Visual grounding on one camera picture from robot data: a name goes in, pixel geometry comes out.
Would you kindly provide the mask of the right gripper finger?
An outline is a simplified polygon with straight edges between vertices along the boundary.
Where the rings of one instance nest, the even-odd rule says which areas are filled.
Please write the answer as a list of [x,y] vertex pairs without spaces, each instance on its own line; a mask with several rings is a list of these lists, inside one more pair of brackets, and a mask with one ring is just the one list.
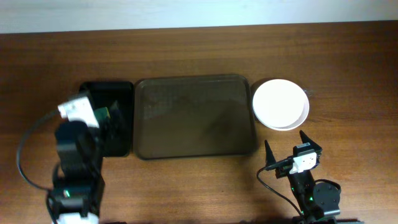
[[321,153],[322,148],[313,140],[311,140],[302,130],[299,131],[300,138],[304,144],[303,149],[311,150],[313,149],[316,153]]
[[272,149],[267,140],[264,141],[264,146],[266,152],[266,167],[273,166],[276,163],[276,161]]

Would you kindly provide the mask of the green and yellow sponge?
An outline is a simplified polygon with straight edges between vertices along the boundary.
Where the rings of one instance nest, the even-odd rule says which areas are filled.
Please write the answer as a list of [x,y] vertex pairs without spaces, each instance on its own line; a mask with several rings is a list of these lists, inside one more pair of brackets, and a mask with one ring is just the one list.
[[97,122],[103,122],[107,119],[110,119],[110,114],[109,114],[109,110],[107,107],[102,107],[102,108],[98,108],[96,110],[94,110],[94,115],[95,118],[97,120]]

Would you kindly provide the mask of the white plate top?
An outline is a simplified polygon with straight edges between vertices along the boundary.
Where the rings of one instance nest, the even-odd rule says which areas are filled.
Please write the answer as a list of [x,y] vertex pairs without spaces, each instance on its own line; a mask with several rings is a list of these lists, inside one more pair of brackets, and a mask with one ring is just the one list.
[[303,88],[285,79],[271,79],[259,85],[252,96],[256,118],[276,131],[290,131],[305,122],[310,102]]

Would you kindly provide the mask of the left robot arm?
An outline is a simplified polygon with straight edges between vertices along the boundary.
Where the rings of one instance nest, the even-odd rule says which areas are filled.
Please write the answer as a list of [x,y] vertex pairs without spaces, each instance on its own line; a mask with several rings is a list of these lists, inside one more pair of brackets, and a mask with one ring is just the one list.
[[62,103],[58,112],[66,121],[55,132],[60,162],[46,195],[47,210],[52,223],[99,223],[106,145],[124,131],[118,105],[95,110],[84,96]]

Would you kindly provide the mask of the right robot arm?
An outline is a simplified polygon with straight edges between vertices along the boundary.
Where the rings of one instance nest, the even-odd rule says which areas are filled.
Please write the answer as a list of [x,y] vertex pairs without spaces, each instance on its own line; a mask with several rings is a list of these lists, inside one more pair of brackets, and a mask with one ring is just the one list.
[[[293,154],[281,161],[275,159],[268,141],[264,141],[266,164],[257,171],[258,181],[293,206],[298,212],[298,216],[292,218],[293,223],[360,223],[359,220],[336,218],[341,213],[341,185],[332,180],[313,178],[311,170],[319,165],[322,148],[303,131],[299,134],[302,143],[294,146]],[[260,178],[260,173],[265,170],[273,170],[278,179],[288,178],[297,205]]]

